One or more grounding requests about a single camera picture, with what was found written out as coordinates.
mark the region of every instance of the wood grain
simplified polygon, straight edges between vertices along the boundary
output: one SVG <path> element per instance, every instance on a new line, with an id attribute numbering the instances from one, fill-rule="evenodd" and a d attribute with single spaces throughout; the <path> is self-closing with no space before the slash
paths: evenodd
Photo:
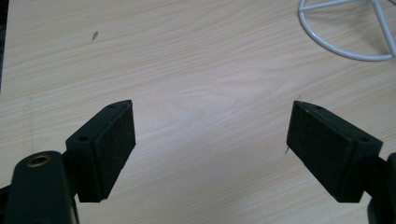
<path id="1" fill-rule="evenodd" d="M 298 1 L 10 2 L 0 95 L 0 187 L 103 106 L 134 102 L 137 146 L 81 223 L 367 223 L 288 151 L 294 100 L 322 105 L 396 151 L 396 61 L 332 54 Z M 396 7 L 381 1 L 396 36 Z M 307 17 L 334 44 L 384 53 L 369 6 Z"/>

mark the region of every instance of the wooden table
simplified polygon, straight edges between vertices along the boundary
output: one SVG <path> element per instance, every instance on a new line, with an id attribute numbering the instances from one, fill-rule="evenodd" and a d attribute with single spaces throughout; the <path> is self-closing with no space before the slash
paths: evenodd
<path id="1" fill-rule="evenodd" d="M 298 1 L 11 0 L 0 95 L 0 187 L 15 164 L 132 99 L 136 147 L 87 223 L 367 223 L 287 149 L 294 100 L 321 105 L 396 151 L 396 61 L 330 53 Z M 381 1 L 396 36 L 396 7 Z M 345 49 L 386 53 L 371 7 L 312 13 Z"/>

